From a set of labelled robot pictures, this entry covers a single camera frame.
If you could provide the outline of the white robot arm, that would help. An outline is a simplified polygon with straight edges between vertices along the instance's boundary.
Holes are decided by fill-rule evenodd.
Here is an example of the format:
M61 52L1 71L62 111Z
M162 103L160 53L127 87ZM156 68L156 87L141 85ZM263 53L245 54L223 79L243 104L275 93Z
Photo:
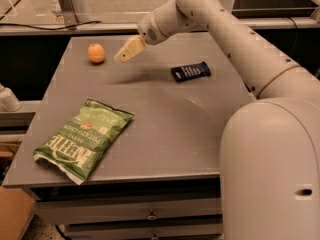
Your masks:
M225 240L320 240L320 81L225 10L171 0L115 56L203 25L255 97L225 126L220 184Z

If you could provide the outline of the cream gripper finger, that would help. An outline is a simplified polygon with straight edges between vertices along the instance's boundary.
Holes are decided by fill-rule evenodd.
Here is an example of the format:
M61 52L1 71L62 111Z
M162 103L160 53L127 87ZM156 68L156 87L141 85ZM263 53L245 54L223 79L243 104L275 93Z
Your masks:
M141 53L145 48L146 42L141 35L131 36L118 50L114 56L114 61L124 63Z

